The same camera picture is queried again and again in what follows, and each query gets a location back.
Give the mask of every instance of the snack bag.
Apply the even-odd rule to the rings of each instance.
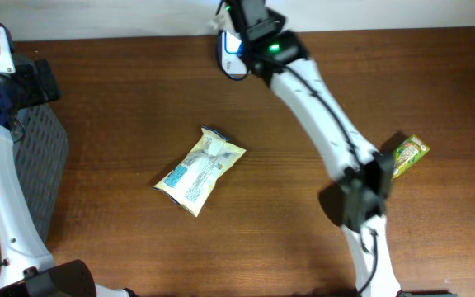
[[[415,134],[404,140],[395,150],[395,168],[393,178],[399,177],[413,164],[423,158],[430,148],[424,144]]]
[[[218,178],[246,152],[230,144],[216,130],[203,127],[202,131],[203,137],[186,158],[154,187],[195,217],[199,215]]]

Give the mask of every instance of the small green package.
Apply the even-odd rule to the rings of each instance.
[[[415,134],[409,139],[404,140],[395,150],[395,168],[393,169],[393,178],[399,177],[408,170],[413,164],[423,158],[430,148],[424,144]]]

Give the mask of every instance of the blue label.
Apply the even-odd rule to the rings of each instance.
[[[170,175],[166,177],[166,179],[164,179],[164,183],[167,184],[169,187],[174,188],[181,180],[181,177],[185,175],[187,170],[188,169],[186,169],[186,167],[182,165],[177,166],[177,168],[175,168],[175,170],[170,173]]]

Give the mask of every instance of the wood grain surface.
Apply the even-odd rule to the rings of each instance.
[[[404,290],[475,296],[475,28],[301,35],[360,132],[431,151],[394,182],[388,243]],[[97,283],[141,296],[280,296],[352,288],[331,183],[311,140],[259,78],[227,80],[214,37],[17,44],[49,59],[70,154],[47,242]],[[209,125],[247,149],[199,218],[152,186]]]

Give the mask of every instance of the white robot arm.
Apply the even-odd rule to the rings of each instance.
[[[21,57],[15,64],[12,52],[10,33],[0,24],[0,295],[134,296],[130,290],[95,285],[81,261],[56,266],[41,241],[17,179],[9,120],[21,108],[60,95],[46,61]]]
[[[398,296],[401,286],[388,252],[383,204],[392,179],[391,155],[381,155],[351,124],[303,44],[292,32],[282,31],[283,16],[263,0],[228,0],[224,6],[241,37],[238,55],[247,70],[263,78],[292,110],[341,188],[342,197],[324,199],[341,200],[342,207],[324,210],[341,214],[335,223],[349,243],[358,294]]]

